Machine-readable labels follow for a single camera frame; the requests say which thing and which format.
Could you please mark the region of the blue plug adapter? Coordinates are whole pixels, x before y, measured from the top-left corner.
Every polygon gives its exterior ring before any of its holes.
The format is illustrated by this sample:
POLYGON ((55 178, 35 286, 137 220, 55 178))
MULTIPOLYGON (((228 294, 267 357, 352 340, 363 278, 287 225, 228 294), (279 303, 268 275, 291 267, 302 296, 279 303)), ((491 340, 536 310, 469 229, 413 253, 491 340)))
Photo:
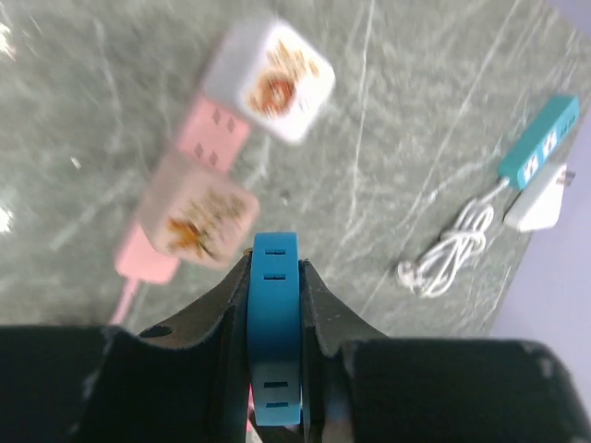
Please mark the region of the blue plug adapter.
POLYGON ((256 234, 247 293, 247 355, 259 426, 300 424, 299 282, 297 235, 256 234))

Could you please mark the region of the white triangular socket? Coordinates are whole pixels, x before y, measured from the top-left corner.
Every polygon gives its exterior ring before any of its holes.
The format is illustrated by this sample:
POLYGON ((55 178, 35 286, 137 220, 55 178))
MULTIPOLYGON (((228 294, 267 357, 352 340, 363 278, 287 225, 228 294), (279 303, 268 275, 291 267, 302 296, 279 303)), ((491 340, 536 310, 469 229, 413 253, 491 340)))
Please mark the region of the white triangular socket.
POLYGON ((519 233, 553 228, 561 215, 564 189, 575 176, 566 162, 547 163, 509 207, 503 224, 519 233))

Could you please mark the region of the teal power strip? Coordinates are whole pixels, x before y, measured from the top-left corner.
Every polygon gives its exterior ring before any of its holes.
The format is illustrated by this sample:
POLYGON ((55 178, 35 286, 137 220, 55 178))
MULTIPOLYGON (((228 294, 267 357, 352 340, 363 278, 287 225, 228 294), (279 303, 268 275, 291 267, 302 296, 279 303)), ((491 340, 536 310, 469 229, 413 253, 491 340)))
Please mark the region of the teal power strip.
POLYGON ((502 159, 497 169, 499 177, 507 179, 513 189, 524 190, 566 139, 579 115, 576 96, 551 97, 502 159))

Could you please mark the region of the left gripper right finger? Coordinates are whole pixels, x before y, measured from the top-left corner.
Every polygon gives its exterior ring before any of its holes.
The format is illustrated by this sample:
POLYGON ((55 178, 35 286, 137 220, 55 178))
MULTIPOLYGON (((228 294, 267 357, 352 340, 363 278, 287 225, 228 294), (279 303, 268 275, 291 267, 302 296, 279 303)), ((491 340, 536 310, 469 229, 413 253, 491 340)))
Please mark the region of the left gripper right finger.
POLYGON ((586 442, 562 360, 538 341, 390 338, 299 264, 307 442, 586 442))

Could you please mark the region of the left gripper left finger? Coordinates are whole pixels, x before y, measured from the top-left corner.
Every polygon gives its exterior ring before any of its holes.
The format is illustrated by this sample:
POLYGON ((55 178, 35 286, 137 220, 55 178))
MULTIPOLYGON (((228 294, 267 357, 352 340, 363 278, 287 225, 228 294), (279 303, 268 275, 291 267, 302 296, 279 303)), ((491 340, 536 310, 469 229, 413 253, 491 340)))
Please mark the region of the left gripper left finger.
POLYGON ((249 257, 177 314, 1 330, 5 442, 242 442, 249 257))

